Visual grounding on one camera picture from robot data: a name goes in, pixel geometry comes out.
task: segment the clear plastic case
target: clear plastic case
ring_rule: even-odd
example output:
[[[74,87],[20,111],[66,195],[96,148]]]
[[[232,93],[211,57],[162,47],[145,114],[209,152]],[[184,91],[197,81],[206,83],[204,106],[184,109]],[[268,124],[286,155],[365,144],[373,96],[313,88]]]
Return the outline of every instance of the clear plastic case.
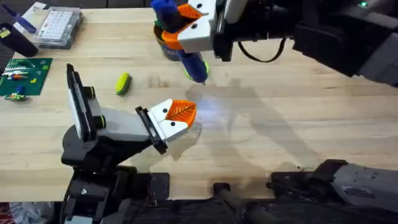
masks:
[[[50,7],[33,43],[39,48],[70,49],[83,21],[79,8]]]

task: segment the white plastic bag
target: white plastic bag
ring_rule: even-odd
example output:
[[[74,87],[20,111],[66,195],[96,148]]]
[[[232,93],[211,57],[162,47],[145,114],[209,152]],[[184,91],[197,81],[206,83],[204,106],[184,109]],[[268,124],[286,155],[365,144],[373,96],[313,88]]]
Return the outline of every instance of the white plastic bag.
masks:
[[[52,220],[53,202],[10,202],[15,224],[46,224]]]

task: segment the green circuit board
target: green circuit board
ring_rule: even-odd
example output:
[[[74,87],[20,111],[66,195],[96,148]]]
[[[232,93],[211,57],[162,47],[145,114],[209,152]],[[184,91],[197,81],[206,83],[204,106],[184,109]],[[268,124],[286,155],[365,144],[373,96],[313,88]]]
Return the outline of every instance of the green circuit board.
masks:
[[[11,95],[16,92],[16,87],[25,87],[25,95],[39,96],[42,87],[49,73],[52,58],[27,58],[11,59],[0,76],[0,96]],[[21,72],[25,79],[10,80],[10,73]]]

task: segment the yellow sponge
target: yellow sponge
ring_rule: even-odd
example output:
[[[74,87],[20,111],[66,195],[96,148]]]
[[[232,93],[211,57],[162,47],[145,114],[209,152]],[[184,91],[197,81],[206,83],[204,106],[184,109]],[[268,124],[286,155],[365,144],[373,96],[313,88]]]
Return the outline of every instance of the yellow sponge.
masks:
[[[123,96],[129,91],[131,79],[132,78],[130,74],[128,74],[127,72],[123,73],[120,76],[115,88],[117,95]]]

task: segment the wooden tabletop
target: wooden tabletop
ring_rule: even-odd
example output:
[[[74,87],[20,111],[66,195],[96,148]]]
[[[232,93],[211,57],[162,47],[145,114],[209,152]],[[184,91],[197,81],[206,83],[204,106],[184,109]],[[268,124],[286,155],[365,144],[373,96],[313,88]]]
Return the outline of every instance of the wooden tabletop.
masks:
[[[167,98],[197,103],[190,132],[161,156],[151,147],[125,164],[168,172],[171,198],[205,198],[214,182],[229,182],[247,197],[270,197],[271,172],[312,170],[325,159],[398,169],[398,90],[348,78],[291,50],[257,63],[237,47],[223,63],[212,52],[207,85],[193,83],[168,61],[154,39],[151,9],[87,9],[70,50],[42,50],[54,58],[40,96],[26,103],[0,100],[0,202],[61,200],[72,170],[60,162],[62,137],[73,124],[66,64],[95,87],[104,107],[134,113]],[[33,20],[38,24],[44,12]],[[245,43],[267,59],[279,41]],[[128,96],[115,94],[129,72]]]

